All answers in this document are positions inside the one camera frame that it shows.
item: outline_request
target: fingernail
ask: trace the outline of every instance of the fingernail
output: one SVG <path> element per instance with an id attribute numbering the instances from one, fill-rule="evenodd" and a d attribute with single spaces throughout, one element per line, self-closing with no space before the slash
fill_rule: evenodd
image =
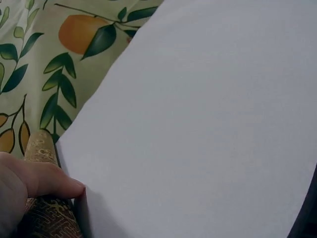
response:
<path id="1" fill-rule="evenodd" d="M 78 186 L 80 186 L 80 187 L 86 187 L 82 182 L 80 182 L 80 181 L 78 181 L 78 180 L 76 180 L 76 179 L 74 179 L 74 178 L 72 178 L 72 180 L 73 180 Z"/>

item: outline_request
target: orange fruit print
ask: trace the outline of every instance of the orange fruit print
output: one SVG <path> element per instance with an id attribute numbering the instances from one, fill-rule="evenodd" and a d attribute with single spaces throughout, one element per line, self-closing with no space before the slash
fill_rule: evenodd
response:
<path id="1" fill-rule="evenodd" d="M 109 25 L 104 19 L 88 15 L 71 15 L 60 27 L 58 37 L 68 50 L 83 55 L 100 27 Z"/>

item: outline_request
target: green leaf print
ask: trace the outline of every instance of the green leaf print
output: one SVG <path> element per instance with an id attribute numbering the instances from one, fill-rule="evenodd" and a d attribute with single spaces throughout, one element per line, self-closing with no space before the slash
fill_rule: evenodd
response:
<path id="1" fill-rule="evenodd" d="M 44 84 L 42 91 L 47 91 L 47 90 L 50 90 L 51 88 L 58 86 L 62 71 L 63 69 L 61 68 L 57 70 L 56 72 L 54 72 Z"/>
<path id="2" fill-rule="evenodd" d="M 4 66 L 3 64 L 0 62 L 0 91 L 1 91 L 1 85 L 2 85 L 2 81 L 3 81 L 3 78 L 4 78 Z"/>
<path id="3" fill-rule="evenodd" d="M 25 8 L 28 9 L 28 10 L 31 10 L 31 8 L 33 7 L 34 5 L 34 0 L 26 0 L 25 1 Z"/>
<path id="4" fill-rule="evenodd" d="M 69 73 L 69 75 L 72 76 L 73 78 L 76 78 L 74 61 L 70 57 L 69 53 L 66 53 L 64 56 L 64 65 L 65 65 L 66 71 Z"/>
<path id="5" fill-rule="evenodd" d="M 53 143 L 56 144 L 56 142 L 59 140 L 59 135 L 57 135 L 56 133 L 51 134 L 52 139 L 53 139 Z"/>
<path id="6" fill-rule="evenodd" d="M 65 99 L 74 107 L 77 107 L 76 93 L 69 79 L 62 74 L 60 78 L 60 89 Z"/>
<path id="7" fill-rule="evenodd" d="M 67 113 L 59 105 L 57 105 L 56 108 L 55 118 L 64 130 L 67 130 L 69 126 L 72 124 L 72 121 L 67 115 Z"/>
<path id="8" fill-rule="evenodd" d="M 31 48 L 34 46 L 34 44 L 35 44 L 35 42 L 37 41 L 37 39 L 38 39 L 40 36 L 42 36 L 43 34 L 44 34 L 44 33 L 39 33 L 39 32 L 33 33 L 33 34 L 29 37 L 28 41 L 26 42 L 26 44 L 25 44 L 25 46 L 24 46 L 24 48 L 23 48 L 23 50 L 22 50 L 22 52 L 21 52 L 20 57 L 25 56 L 26 53 L 28 53 L 28 52 L 31 50 Z"/>
<path id="9" fill-rule="evenodd" d="M 3 25 L 5 24 L 5 22 L 8 20 L 9 18 L 9 13 L 10 13 L 10 8 L 7 6 L 4 9 L 3 15 L 2 15 L 2 19 L 0 21 L 0 28 L 3 27 Z"/>
<path id="10" fill-rule="evenodd" d="M 15 60 L 15 62 L 18 62 L 18 53 L 14 44 L 0 45 L 0 56 L 5 60 Z"/>
<path id="11" fill-rule="evenodd" d="M 23 30 L 23 28 L 20 27 L 20 26 L 15 27 L 15 28 L 14 28 L 14 32 L 13 32 L 13 36 L 14 36 L 15 38 L 21 38 L 21 39 L 23 39 L 23 38 L 24 38 L 24 30 Z"/>
<path id="12" fill-rule="evenodd" d="M 32 23 L 33 23 L 33 21 L 34 21 L 34 18 L 36 17 L 36 14 L 38 13 L 38 11 L 39 11 L 39 8 L 35 9 L 35 10 L 29 15 L 29 17 L 28 17 L 28 19 L 27 19 L 27 21 L 26 21 L 26 29 L 25 29 L 25 32 L 27 32 L 27 31 L 30 29 L 30 27 L 31 27 L 31 25 L 32 25 Z"/>
<path id="13" fill-rule="evenodd" d="M 133 38 L 134 35 L 137 33 L 136 30 L 125 30 L 124 32 L 131 38 Z"/>
<path id="14" fill-rule="evenodd" d="M 119 19 L 120 21 L 122 21 L 126 14 L 127 14 L 127 8 L 124 7 L 124 8 L 119 12 L 119 14 L 118 14 L 118 19 Z"/>
<path id="15" fill-rule="evenodd" d="M 9 91 L 13 90 L 14 88 L 16 88 L 16 86 L 19 85 L 19 83 L 21 82 L 21 80 L 26 72 L 27 67 L 28 67 L 28 64 L 25 64 L 25 65 L 21 66 L 20 68 L 17 68 L 15 71 L 13 71 L 9 80 L 7 81 L 5 86 L 3 87 L 3 90 L 2 90 L 3 93 L 9 92 Z"/>
<path id="16" fill-rule="evenodd" d="M 99 28 L 90 42 L 82 60 L 95 56 L 106 49 L 108 49 L 114 43 L 116 39 L 116 30 L 114 25 L 103 26 Z"/>
<path id="17" fill-rule="evenodd" d="M 67 72 L 73 78 L 76 78 L 73 59 L 70 57 L 69 53 L 67 52 L 54 57 L 44 69 L 44 73 L 50 73 L 62 66 L 65 66 Z"/>
<path id="18" fill-rule="evenodd" d="M 153 7 L 133 11 L 133 12 L 129 13 L 128 18 L 127 18 L 127 22 L 150 17 L 153 15 L 153 13 L 156 11 L 157 8 L 158 8 L 157 6 L 153 6 Z"/>
<path id="19" fill-rule="evenodd" d="M 40 120 L 40 129 L 45 129 L 51 122 L 52 117 L 56 110 L 57 98 L 58 98 L 58 94 L 54 93 L 46 102 L 42 112 L 41 120 Z"/>

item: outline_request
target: patterned fabric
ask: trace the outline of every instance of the patterned fabric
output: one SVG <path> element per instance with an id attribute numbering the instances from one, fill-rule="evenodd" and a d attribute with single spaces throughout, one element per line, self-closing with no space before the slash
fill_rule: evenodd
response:
<path id="1" fill-rule="evenodd" d="M 0 0 L 0 151 L 56 142 L 162 1 Z"/>
<path id="2" fill-rule="evenodd" d="M 25 160 L 50 162 L 58 166 L 51 135 L 44 130 L 33 133 L 25 151 Z M 69 201 L 53 196 L 29 198 L 26 214 L 18 226 L 18 238 L 82 238 Z"/>

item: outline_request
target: gold brocade fabric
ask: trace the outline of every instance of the gold brocade fabric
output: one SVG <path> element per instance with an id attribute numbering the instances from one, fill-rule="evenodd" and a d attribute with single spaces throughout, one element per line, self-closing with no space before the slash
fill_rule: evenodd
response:
<path id="1" fill-rule="evenodd" d="M 58 166 L 52 137 L 44 130 L 30 136 L 25 160 Z M 69 201 L 53 196 L 29 198 L 18 238 L 82 238 Z"/>

